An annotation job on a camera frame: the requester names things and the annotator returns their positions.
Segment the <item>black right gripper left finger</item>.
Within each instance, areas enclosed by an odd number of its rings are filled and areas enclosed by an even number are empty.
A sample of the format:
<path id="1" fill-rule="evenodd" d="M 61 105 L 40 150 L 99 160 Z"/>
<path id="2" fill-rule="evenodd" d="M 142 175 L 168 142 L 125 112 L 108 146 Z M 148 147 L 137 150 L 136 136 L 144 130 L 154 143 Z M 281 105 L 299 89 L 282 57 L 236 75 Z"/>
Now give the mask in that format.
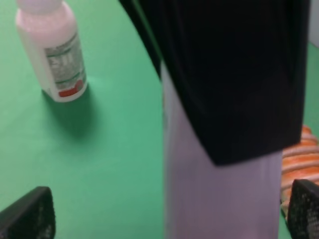
<path id="1" fill-rule="evenodd" d="M 38 186 L 0 212 L 2 239 L 53 239 L 56 217 L 51 189 Z"/>

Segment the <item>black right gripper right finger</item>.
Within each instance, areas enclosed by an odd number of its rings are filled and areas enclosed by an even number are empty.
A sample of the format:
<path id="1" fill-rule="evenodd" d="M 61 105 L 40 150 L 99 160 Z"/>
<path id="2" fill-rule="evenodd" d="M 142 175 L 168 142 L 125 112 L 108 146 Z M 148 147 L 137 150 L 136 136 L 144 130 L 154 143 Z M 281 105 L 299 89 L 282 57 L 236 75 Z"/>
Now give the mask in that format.
<path id="1" fill-rule="evenodd" d="M 287 225 L 293 239 L 319 239 L 319 186 L 296 179 L 288 208 Z"/>

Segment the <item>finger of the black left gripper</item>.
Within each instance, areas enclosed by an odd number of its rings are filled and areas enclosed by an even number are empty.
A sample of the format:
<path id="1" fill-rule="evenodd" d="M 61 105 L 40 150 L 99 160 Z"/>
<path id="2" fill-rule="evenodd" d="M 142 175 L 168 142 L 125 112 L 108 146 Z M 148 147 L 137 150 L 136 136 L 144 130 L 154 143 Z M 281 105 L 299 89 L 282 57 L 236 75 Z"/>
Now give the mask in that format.
<path id="1" fill-rule="evenodd" d="M 216 165 L 301 138 L 309 0 L 123 0 Z"/>

